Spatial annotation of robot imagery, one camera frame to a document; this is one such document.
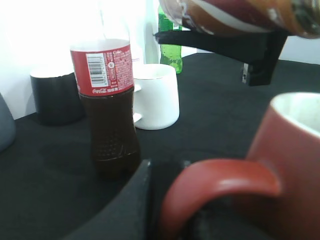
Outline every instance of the black tablecloth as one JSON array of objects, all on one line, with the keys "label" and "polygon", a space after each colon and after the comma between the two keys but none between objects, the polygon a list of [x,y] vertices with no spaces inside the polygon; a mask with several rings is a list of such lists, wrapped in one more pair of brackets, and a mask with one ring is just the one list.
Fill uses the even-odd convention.
[{"label": "black tablecloth", "polygon": [[[216,54],[183,60],[180,117],[173,126],[137,130],[142,157],[162,161],[243,158],[268,102],[284,92],[320,92],[320,66],[279,61],[272,85],[241,83],[240,62]],[[91,219],[126,179],[101,180],[89,158],[87,119],[59,127],[35,114],[16,121],[14,144],[0,154],[0,239],[56,240]]]}]

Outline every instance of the white mug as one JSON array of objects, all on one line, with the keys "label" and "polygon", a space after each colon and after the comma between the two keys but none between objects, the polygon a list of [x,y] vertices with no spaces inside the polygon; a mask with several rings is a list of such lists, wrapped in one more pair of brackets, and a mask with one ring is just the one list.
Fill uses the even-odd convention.
[{"label": "white mug", "polygon": [[133,69],[135,126],[160,130],[179,118],[177,75],[174,67],[164,64],[141,64]]}]

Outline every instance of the mug handle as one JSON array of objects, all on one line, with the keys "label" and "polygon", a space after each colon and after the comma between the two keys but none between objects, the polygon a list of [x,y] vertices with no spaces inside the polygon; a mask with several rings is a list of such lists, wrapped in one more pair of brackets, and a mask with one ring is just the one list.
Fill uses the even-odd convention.
[{"label": "mug handle", "polygon": [[211,159],[185,168],[169,188],[161,206],[158,236],[176,240],[185,223],[200,208],[230,194],[278,197],[277,176],[259,162]]},{"label": "mug handle", "polygon": [[[141,91],[141,86],[139,85],[139,84],[134,84],[134,92],[136,93],[136,92],[139,92],[139,91]],[[137,113],[137,112],[135,112],[134,114],[133,114],[133,122],[134,123],[136,123],[136,122],[138,122],[140,119],[142,119],[142,115],[140,114],[140,113]]]}]

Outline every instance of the red mug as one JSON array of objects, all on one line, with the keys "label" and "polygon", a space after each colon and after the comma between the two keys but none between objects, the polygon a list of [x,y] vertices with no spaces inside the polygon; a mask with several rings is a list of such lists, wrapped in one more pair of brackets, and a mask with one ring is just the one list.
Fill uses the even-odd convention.
[{"label": "red mug", "polygon": [[184,169],[163,200],[160,239],[176,240],[204,204],[230,195],[271,237],[320,240],[320,93],[276,96],[245,160],[210,159]]}]

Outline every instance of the red bottle label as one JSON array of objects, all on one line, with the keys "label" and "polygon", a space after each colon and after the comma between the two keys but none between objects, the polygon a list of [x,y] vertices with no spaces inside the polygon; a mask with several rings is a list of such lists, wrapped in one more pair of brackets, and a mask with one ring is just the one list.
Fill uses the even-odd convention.
[{"label": "red bottle label", "polygon": [[105,51],[71,51],[78,90],[87,96],[122,93],[134,86],[130,45]]}]

